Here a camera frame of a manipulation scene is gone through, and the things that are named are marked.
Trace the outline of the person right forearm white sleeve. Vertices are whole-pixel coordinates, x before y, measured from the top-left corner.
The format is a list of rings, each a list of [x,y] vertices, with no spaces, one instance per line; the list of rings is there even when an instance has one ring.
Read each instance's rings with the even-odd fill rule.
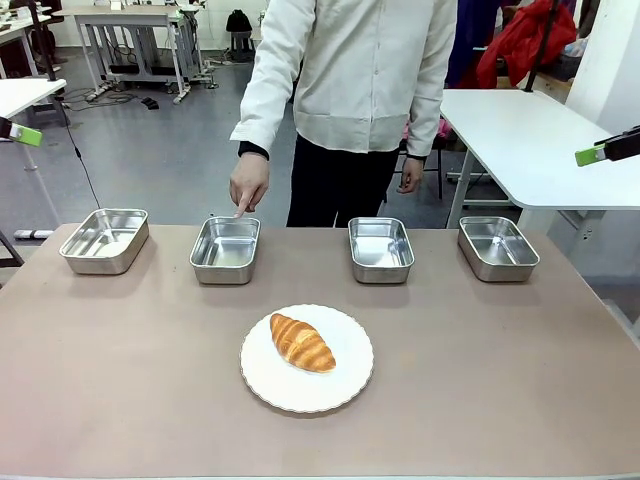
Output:
[[[240,104],[240,120],[230,139],[238,142],[238,156],[257,154],[269,160],[284,109],[292,96],[300,67],[288,73],[258,61]]]

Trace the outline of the person left forearm white sleeve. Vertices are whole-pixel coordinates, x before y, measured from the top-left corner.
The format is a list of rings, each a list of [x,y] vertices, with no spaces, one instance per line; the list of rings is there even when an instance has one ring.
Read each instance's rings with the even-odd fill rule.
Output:
[[[442,69],[422,68],[419,72],[408,123],[407,153],[412,159],[428,156],[439,131],[445,75]]]

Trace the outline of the steel rectangular container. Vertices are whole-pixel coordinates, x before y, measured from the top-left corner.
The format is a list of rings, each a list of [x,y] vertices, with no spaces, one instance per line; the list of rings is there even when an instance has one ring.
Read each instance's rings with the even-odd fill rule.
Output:
[[[149,237],[143,209],[102,208],[93,211],[59,249],[79,275],[120,275],[133,264]]]
[[[407,282],[415,257],[402,221],[357,217],[348,223],[348,236],[357,282],[385,285]]]
[[[250,217],[208,218],[189,258],[197,281],[203,285],[248,284],[255,269],[260,227],[260,221]]]
[[[458,245],[474,275],[486,283],[526,282],[540,262],[517,225],[505,217],[461,218]]]

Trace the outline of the person left hand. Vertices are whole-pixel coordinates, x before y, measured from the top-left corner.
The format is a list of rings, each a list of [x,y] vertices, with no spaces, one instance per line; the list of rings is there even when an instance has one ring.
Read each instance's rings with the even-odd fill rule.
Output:
[[[423,178],[424,161],[412,157],[406,157],[403,164],[400,185],[397,192],[410,194],[415,192]]]

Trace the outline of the small white side table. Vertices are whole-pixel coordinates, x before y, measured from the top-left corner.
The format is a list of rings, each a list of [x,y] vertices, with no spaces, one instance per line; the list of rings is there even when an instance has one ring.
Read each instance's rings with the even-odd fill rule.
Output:
[[[0,79],[0,117],[12,120],[19,113],[35,107],[39,101],[56,94],[66,85],[67,82],[64,79],[55,81],[44,78]],[[22,143],[18,145],[23,168],[35,183],[35,190],[42,198],[43,211],[49,221],[48,228],[55,230],[60,225],[59,216],[30,152],[30,148],[37,147]]]

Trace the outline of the large white side table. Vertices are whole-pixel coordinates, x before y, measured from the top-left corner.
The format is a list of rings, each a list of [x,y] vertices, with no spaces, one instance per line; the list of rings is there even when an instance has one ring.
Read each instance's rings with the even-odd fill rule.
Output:
[[[609,132],[539,93],[447,89],[441,114],[467,147],[447,226],[457,228],[474,163],[523,210],[640,210],[640,157],[580,167]]]

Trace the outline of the white board panel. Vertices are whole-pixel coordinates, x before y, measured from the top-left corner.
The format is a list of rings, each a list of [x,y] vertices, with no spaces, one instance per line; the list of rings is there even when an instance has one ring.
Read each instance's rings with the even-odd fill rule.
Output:
[[[640,125],[640,0],[601,0],[566,105],[612,134]]]

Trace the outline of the black stand pole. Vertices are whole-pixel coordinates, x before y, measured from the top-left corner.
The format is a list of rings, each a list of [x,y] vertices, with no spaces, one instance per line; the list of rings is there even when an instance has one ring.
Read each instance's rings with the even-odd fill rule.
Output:
[[[42,26],[41,26],[41,22],[39,20],[38,17],[38,11],[37,11],[37,6],[36,6],[36,1],[35,0],[26,0],[27,1],[27,6],[29,8],[29,11],[31,13],[31,17],[32,17],[32,23],[33,23],[33,29],[35,31],[36,34],[36,39],[37,39],[37,44],[40,48],[40,52],[41,52],[41,62],[44,64],[45,70],[47,72],[47,75],[49,77],[50,81],[55,81],[56,80],[56,75],[53,69],[53,65],[52,62],[49,58],[48,55],[48,47],[47,47],[47,38],[44,35]]]
[[[538,70],[540,65],[542,64],[542,61],[544,59],[544,55],[546,52],[546,47],[547,47],[547,43],[548,43],[548,39],[550,36],[550,33],[552,31],[553,28],[553,24],[555,21],[555,17],[556,17],[556,13],[558,10],[558,6],[559,6],[560,0],[551,0],[551,7],[549,9],[548,15],[547,15],[547,19],[545,21],[544,24],[544,30],[543,30],[543,35],[539,44],[539,48],[537,50],[535,59],[534,59],[534,63],[532,65],[532,68],[528,74],[527,77],[527,81],[525,84],[525,87],[523,89],[524,92],[526,93],[532,93],[533,92],[533,86],[534,86],[534,82],[536,79],[536,76],[538,74]]]

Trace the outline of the white background desk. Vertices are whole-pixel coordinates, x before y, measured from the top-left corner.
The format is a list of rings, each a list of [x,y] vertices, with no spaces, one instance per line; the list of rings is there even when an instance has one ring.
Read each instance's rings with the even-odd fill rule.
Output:
[[[5,69],[2,57],[2,47],[13,41],[19,40],[26,58],[32,77],[39,77],[36,62],[30,44],[28,30],[34,28],[32,18],[13,18],[9,0],[0,0],[0,78],[7,79],[9,75]]]

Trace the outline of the grey metal workbench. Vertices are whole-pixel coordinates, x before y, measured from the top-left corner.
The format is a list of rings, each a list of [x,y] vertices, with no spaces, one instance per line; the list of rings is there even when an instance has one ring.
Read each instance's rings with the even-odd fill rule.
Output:
[[[94,0],[56,17],[76,26],[93,83],[91,101],[121,83],[164,84],[180,103],[193,84],[216,85],[205,65],[195,0]]]

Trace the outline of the purple cloth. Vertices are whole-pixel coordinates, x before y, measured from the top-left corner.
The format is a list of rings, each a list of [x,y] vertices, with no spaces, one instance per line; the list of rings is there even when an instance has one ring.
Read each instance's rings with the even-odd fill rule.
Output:
[[[495,33],[502,0],[458,0],[457,24],[446,86],[456,88],[471,68],[475,48],[488,46]]]

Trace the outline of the black backpack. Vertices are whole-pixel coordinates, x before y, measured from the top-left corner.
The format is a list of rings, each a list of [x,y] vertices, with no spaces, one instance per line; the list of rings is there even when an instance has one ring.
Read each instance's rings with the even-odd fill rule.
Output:
[[[252,25],[241,9],[235,9],[229,14],[225,29],[229,33],[251,33]]]

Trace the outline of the person black trousers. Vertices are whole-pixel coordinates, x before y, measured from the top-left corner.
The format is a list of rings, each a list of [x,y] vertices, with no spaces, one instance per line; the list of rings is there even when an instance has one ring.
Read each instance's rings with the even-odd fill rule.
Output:
[[[375,217],[399,156],[390,152],[329,150],[296,138],[286,225],[345,228],[356,217]]]

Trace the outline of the white scalloped plate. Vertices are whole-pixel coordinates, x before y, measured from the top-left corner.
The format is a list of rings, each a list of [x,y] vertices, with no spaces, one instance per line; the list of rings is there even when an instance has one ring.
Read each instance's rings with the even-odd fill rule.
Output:
[[[284,411],[315,414],[341,407],[365,388],[373,373],[374,351],[354,318],[315,304],[291,305],[279,312],[314,327],[337,366],[314,373],[287,362],[272,341],[270,317],[265,316],[249,330],[239,354],[242,377],[257,397]]]

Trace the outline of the golden croissant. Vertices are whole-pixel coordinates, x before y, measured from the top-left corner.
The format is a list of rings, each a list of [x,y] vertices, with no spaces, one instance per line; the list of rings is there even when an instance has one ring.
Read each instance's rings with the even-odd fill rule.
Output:
[[[320,374],[336,368],[331,349],[310,324],[274,313],[270,318],[270,330],[276,350],[294,367]]]

